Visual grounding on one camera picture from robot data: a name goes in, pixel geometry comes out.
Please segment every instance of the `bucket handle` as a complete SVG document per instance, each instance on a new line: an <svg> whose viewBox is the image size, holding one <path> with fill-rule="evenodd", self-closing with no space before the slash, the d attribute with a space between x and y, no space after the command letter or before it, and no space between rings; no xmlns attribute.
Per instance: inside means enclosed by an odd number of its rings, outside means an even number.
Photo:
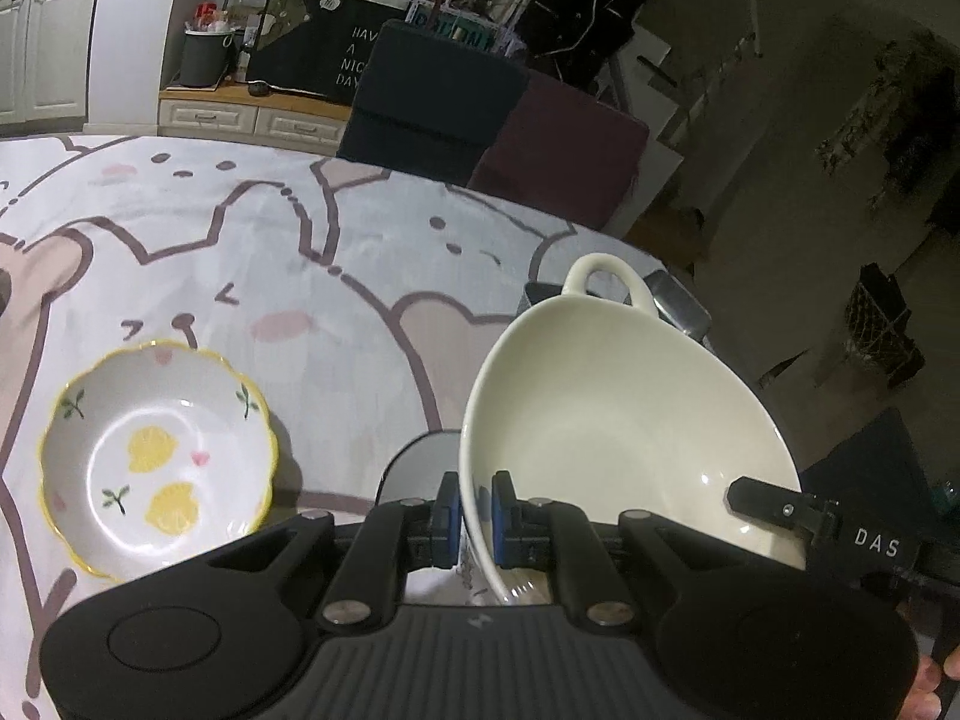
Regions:
<svg viewBox="0 0 960 720"><path fill-rule="evenodd" d="M612 254L595 252L594 254L585 254L577 260L566 275L565 282L563 282L563 294L586 295L587 279L594 271L608 271L619 278L630 290L630 303L634 305L635 309L649 314L654 319L659 317L658 312L656 312L654 296L651 295L643 279L637 275L633 268Z"/></svg>

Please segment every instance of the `silver bolt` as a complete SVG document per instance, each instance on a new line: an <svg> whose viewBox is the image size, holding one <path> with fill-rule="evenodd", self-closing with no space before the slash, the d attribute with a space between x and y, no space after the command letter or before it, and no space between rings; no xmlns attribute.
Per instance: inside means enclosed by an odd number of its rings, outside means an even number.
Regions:
<svg viewBox="0 0 960 720"><path fill-rule="evenodd" d="M587 610L587 617L604 628L625 625L634 619L634 611L629 604L621 601L603 601Z"/></svg>
<svg viewBox="0 0 960 720"><path fill-rule="evenodd" d="M370 607L363 601L334 601L323 607L323 617L335 625L355 625L370 616Z"/></svg>

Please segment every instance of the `finger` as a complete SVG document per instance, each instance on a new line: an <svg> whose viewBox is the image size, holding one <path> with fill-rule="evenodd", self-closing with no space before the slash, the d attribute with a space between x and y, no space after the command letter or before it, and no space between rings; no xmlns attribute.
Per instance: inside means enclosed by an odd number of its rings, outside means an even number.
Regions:
<svg viewBox="0 0 960 720"><path fill-rule="evenodd" d="M933 693L940 684L940 666L935 664L933 659L928 656L920 656L920 666L917 669L917 677L913 680L911 690L919 690L921 693Z"/></svg>
<svg viewBox="0 0 960 720"><path fill-rule="evenodd" d="M944 661L944 674L952 680L960 680L960 648L950 653Z"/></svg>
<svg viewBox="0 0 960 720"><path fill-rule="evenodd" d="M904 708L896 720L937 720L940 717L940 698L936 693L915 690L906 697Z"/></svg>

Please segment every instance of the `bowl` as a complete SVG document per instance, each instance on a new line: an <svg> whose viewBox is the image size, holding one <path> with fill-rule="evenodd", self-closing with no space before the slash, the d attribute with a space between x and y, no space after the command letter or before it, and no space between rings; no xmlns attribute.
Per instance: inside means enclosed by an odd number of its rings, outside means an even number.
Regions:
<svg viewBox="0 0 960 720"><path fill-rule="evenodd" d="M154 341L66 386L40 469L43 512L75 562L123 581L255 530L277 438L260 390L226 360Z"/></svg>
<svg viewBox="0 0 960 720"><path fill-rule="evenodd" d="M632 305L594 298L603 269ZM790 453L760 401L723 362L658 318L643 280L622 260L589 254L563 293L518 317L486 358L467 401L460 486L470 549L501 604L525 596L493 562L490 485L507 470L517 497L579 506L616 523L648 509L802 568L803 543L758 526L726 504L750 476L791 490Z"/></svg>

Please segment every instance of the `tablecloth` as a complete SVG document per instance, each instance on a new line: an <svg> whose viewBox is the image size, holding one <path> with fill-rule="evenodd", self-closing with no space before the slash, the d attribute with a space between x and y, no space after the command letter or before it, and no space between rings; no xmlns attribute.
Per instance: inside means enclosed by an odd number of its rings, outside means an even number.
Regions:
<svg viewBox="0 0 960 720"><path fill-rule="evenodd" d="M505 200L311 154L0 142L0 716L55 720L42 635L109 586L72 565L38 505L37 442L72 377L153 338L212 348L275 415L275 517L363 517L392 455L460 426L523 284L563 281L591 251L659 266ZM589 287L625 295L605 274Z"/></svg>

